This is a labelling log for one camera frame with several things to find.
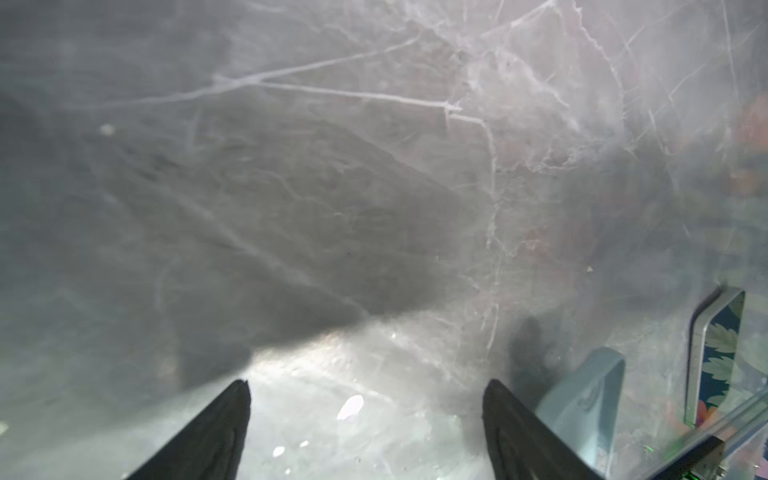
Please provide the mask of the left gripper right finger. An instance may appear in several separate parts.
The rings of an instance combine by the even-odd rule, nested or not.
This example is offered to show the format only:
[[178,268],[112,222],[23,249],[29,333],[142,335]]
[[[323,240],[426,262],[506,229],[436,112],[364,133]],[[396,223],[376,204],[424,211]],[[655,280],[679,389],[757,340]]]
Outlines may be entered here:
[[482,420],[497,480],[600,477],[497,379],[485,388]]

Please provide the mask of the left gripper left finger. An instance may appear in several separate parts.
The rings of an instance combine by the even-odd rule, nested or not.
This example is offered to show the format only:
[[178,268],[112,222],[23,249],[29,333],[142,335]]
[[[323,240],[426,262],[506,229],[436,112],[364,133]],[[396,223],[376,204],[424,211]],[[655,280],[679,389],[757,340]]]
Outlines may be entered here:
[[129,480],[234,480],[251,413],[247,382],[235,380]]

